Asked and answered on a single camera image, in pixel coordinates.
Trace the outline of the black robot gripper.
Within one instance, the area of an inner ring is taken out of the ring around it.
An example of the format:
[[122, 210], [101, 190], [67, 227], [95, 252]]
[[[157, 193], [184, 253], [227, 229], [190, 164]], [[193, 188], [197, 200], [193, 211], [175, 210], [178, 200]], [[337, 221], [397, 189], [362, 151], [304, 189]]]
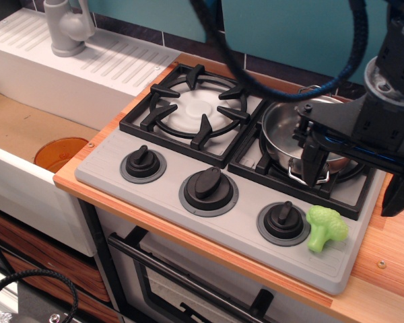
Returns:
[[345, 104], [298, 105], [302, 179], [315, 186], [329, 152], [390, 172], [381, 215], [394, 217], [404, 211], [404, 59], [372, 59], [364, 85]]

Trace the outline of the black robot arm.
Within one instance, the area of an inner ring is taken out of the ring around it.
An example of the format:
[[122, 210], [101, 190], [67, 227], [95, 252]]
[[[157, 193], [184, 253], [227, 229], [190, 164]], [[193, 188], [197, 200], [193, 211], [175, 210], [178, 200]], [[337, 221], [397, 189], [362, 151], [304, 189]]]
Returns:
[[377, 57], [366, 66], [366, 93], [346, 104], [300, 104], [294, 138], [303, 148], [302, 178], [314, 186], [336, 153], [392, 174], [381, 214], [404, 211], [404, 1], [389, 1]]

